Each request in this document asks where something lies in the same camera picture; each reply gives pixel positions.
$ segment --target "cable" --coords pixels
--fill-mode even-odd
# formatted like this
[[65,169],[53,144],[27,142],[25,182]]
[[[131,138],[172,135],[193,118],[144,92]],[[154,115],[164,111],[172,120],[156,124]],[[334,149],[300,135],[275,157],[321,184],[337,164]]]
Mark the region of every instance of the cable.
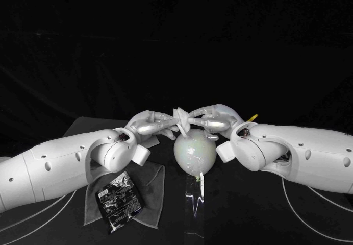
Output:
[[13,240],[12,242],[9,242],[9,243],[6,243],[6,244],[3,244],[3,245],[12,244],[13,242],[19,241],[19,240],[23,239],[26,236],[29,236],[33,232],[36,232],[36,231],[38,231],[38,230],[39,230],[39,229],[40,229],[40,228],[42,228],[42,227],[52,221],[52,219],[58,216],[58,214],[62,212],[62,210],[65,209],[65,207],[66,207],[69,201],[72,200],[72,197],[69,198],[69,200],[68,200],[65,206],[62,207],[62,209],[59,210],[59,212],[58,212],[58,213],[55,214],[55,216],[46,221],[46,223],[45,223],[40,227],[38,227],[30,233],[27,233],[25,236],[22,236],[19,239]]
[[43,213],[64,198],[66,197],[66,195],[59,199],[56,200],[56,202],[49,206],[46,207],[42,211],[39,211],[36,214],[33,214],[30,217],[27,217],[26,219],[23,219],[22,221],[16,222],[15,224],[12,224],[10,226],[4,227],[0,229],[0,232],[7,230],[9,228],[12,228],[13,226],[16,226],[17,224],[20,224],[22,222],[27,221],[30,218],[33,218],[35,216],[38,216],[40,213]]
[[336,205],[337,207],[340,207],[342,209],[347,210],[349,212],[353,212],[352,209],[340,206],[337,203],[334,203],[327,197],[324,197],[310,186],[308,186],[308,189],[326,200],[329,201],[333,205]]
[[[285,192],[285,182],[284,182],[284,178],[281,179],[281,184],[283,184],[283,186],[284,186],[284,192]],[[287,196],[287,192],[285,192],[285,198],[287,198],[287,201],[288,201],[288,204],[290,204],[290,206],[291,206],[291,209],[293,209],[293,212],[294,212],[295,216],[298,217],[298,219],[301,220],[301,222],[303,222],[303,223],[313,229],[313,231],[314,231],[317,234],[320,234],[321,236],[324,236],[326,238],[329,238],[329,239],[332,239],[332,240],[353,243],[353,240],[342,240],[342,239],[337,239],[337,238],[334,238],[334,237],[330,237],[330,236],[327,236],[326,234],[323,234],[321,232],[319,232],[319,231],[317,231],[317,230],[316,230],[316,229],[306,223],[306,221],[301,219],[300,215],[297,214],[297,212],[295,212],[295,210],[294,210],[294,208],[293,208],[293,205],[291,205],[288,196]]]

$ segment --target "robot forearm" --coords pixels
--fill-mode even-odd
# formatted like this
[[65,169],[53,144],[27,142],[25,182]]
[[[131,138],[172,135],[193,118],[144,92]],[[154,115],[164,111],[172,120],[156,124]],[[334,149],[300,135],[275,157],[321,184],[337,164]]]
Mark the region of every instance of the robot forearm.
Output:
[[42,143],[0,162],[0,213],[87,186],[94,180],[91,159],[118,172],[131,160],[143,165],[149,155],[150,151],[136,144],[134,134],[125,128]]
[[317,189],[353,193],[353,137],[337,131],[242,123],[218,147],[223,162],[235,157],[252,171],[278,174]]

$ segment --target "black package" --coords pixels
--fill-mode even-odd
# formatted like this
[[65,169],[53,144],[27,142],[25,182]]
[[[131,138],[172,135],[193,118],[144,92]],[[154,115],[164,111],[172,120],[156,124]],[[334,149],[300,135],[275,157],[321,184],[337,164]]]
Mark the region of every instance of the black package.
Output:
[[127,171],[95,193],[101,217],[110,234],[137,216],[144,207],[136,185]]

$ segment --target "table surface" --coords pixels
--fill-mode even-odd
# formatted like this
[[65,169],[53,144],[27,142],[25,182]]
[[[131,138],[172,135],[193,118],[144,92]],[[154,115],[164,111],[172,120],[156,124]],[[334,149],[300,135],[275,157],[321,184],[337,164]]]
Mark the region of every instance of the table surface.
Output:
[[[127,121],[81,117],[65,136],[123,127]],[[173,156],[173,144],[159,136],[160,144],[150,148],[149,161],[166,166],[164,201],[159,229],[131,221],[108,235],[102,219],[84,226],[85,190],[81,188],[64,208],[72,194],[42,214],[0,233],[0,245],[12,242],[40,227],[64,208],[51,222],[29,236],[12,244],[185,244],[185,198],[186,173]],[[353,240],[350,216],[320,198],[311,190],[285,181],[293,207],[306,222],[326,235]],[[347,208],[350,196],[320,191]],[[33,215],[56,200],[25,205],[3,213],[0,228]],[[251,172],[232,160],[223,163],[218,156],[205,175],[205,244],[228,241],[236,244],[346,244],[333,241],[311,231],[294,215],[281,185],[281,177],[265,172]],[[187,235],[187,240],[199,240]]]

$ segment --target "balloon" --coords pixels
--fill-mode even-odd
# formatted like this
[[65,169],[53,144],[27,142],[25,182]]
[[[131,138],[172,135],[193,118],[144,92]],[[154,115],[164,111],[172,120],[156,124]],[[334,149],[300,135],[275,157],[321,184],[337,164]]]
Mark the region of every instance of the balloon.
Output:
[[179,166],[195,177],[205,175],[216,161],[216,143],[209,140],[203,130],[190,129],[187,138],[180,134],[174,141],[174,158]]

